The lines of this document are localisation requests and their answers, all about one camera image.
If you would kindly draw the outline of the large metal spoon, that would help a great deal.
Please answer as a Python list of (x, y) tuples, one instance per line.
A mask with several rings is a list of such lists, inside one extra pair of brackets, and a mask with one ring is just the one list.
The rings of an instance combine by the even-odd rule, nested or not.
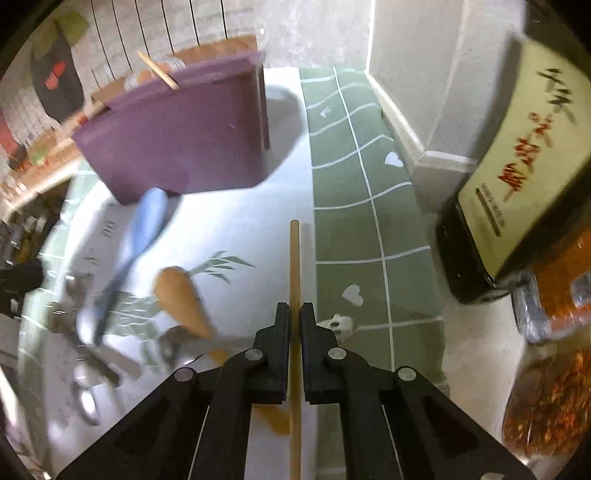
[(100, 375), (86, 362), (76, 364), (72, 373), (72, 398), (80, 417), (90, 426), (98, 426), (101, 423), (93, 394), (93, 388), (101, 383)]

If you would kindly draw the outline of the wooden chopstick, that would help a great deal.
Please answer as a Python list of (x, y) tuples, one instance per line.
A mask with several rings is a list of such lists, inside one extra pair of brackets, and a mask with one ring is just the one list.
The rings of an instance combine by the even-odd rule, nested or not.
[(137, 51), (137, 56), (170, 89), (172, 89), (172, 90), (179, 89), (179, 85), (172, 79), (172, 77), (167, 72), (165, 72), (156, 62), (154, 62), (148, 55), (144, 54), (141, 51)]
[(301, 480), (301, 225), (290, 221), (290, 480)]

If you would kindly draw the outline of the wooden spoon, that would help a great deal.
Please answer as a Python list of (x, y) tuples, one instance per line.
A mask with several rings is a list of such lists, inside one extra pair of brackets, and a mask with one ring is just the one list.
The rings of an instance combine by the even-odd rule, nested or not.
[[(162, 269), (153, 282), (152, 293), (156, 297), (158, 307), (171, 316), (182, 329), (198, 340), (215, 340), (216, 335), (207, 320), (197, 288), (185, 270), (180, 267)], [(254, 410), (277, 435), (287, 436), (290, 433), (290, 419), (280, 407), (256, 406)]]

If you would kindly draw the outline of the blue plastic spoon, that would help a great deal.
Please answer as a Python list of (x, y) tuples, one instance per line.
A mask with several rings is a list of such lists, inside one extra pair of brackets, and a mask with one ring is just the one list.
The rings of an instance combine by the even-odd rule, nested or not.
[(152, 245), (159, 235), (166, 214), (167, 195), (160, 188), (148, 189), (138, 201), (129, 227), (123, 236), (124, 255), (113, 277), (94, 301), (92, 344), (100, 345), (108, 326), (109, 312), (112, 310), (118, 292), (125, 283), (135, 261)]

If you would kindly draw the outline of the green white deer tablecloth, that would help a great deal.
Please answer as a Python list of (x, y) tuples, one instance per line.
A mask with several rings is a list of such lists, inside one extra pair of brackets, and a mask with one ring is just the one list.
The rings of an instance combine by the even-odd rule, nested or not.
[(215, 339), (229, 352), (252, 342), (288, 295), (288, 229), (301, 224), (304, 301), (318, 320), (349, 318), (345, 346), (370, 364), (416, 368), (445, 380), (441, 303), (431, 247), (410, 176), (369, 79), (346, 67), (266, 71), (270, 174), (256, 187), (175, 198), (166, 225), (135, 263), (103, 342), (137, 361), (118, 387), (93, 388), (101, 423), (80, 417), (71, 392), (78, 359), (48, 329), (70, 272), (112, 275), (131, 209), (115, 203), (86, 162), (72, 178), (40, 256), (43, 287), (25, 302), (19, 399), (48, 474), (65, 468), (155, 389), (172, 366), (163, 354), (175, 320), (152, 293), (157, 274), (184, 269)]

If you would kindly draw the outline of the yellow lid chili jar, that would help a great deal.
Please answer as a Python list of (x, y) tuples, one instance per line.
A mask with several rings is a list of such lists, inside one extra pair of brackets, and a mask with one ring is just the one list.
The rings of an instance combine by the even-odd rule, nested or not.
[(590, 429), (590, 349), (537, 359), (516, 377), (503, 443), (522, 458), (569, 457)]

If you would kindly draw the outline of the orange cap chili bottle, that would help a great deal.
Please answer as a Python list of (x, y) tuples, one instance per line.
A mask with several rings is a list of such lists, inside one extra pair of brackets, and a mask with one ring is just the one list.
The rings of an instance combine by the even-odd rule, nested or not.
[(512, 293), (519, 333), (530, 344), (566, 338), (590, 325), (590, 229), (555, 245)]

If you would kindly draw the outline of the purple plastic utensil holder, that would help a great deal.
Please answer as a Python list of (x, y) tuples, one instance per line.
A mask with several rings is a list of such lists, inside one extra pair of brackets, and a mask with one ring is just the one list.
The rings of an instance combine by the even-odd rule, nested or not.
[(270, 147), (263, 52), (193, 63), (107, 101), (72, 139), (121, 204), (256, 186)]

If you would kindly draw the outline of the dark soy sauce bottle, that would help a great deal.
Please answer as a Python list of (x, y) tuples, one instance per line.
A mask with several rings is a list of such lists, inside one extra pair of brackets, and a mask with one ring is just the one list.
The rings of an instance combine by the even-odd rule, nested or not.
[(451, 293), (493, 301), (574, 225), (590, 201), (590, 79), (530, 38), (511, 100), (436, 238)]

